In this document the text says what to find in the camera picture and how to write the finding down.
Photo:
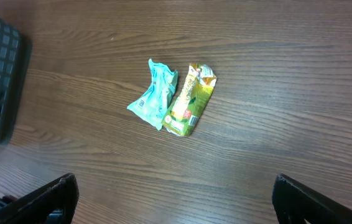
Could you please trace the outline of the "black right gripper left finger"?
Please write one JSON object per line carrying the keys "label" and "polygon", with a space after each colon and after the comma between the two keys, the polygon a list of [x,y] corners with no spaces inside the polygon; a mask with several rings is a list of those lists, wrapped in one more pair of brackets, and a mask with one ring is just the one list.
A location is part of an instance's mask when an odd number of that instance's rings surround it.
{"label": "black right gripper left finger", "polygon": [[0,197],[0,224],[71,223],[78,199],[76,177],[67,173],[21,198]]}

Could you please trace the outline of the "teal snack packet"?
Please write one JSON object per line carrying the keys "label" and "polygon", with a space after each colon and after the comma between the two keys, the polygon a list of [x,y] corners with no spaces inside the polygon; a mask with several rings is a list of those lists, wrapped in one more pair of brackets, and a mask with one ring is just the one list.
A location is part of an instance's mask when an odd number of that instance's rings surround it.
{"label": "teal snack packet", "polygon": [[148,64],[151,84],[127,109],[160,131],[163,127],[162,119],[177,88],[178,71],[171,71],[167,65],[153,62],[151,58]]}

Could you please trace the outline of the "green snack packet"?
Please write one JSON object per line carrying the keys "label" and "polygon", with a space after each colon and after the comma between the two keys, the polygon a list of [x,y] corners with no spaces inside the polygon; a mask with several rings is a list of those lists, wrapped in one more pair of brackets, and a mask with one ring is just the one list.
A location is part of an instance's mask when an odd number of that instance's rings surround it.
{"label": "green snack packet", "polygon": [[170,133],[189,136],[203,113],[216,85],[217,76],[207,65],[191,63],[180,94],[173,101],[162,124]]}

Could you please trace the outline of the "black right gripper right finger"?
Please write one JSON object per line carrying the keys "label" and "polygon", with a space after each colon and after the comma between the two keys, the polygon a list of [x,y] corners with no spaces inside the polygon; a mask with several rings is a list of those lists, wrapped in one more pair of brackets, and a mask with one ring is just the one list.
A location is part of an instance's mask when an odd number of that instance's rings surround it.
{"label": "black right gripper right finger", "polygon": [[272,204],[279,223],[352,223],[352,210],[285,174],[277,175]]}

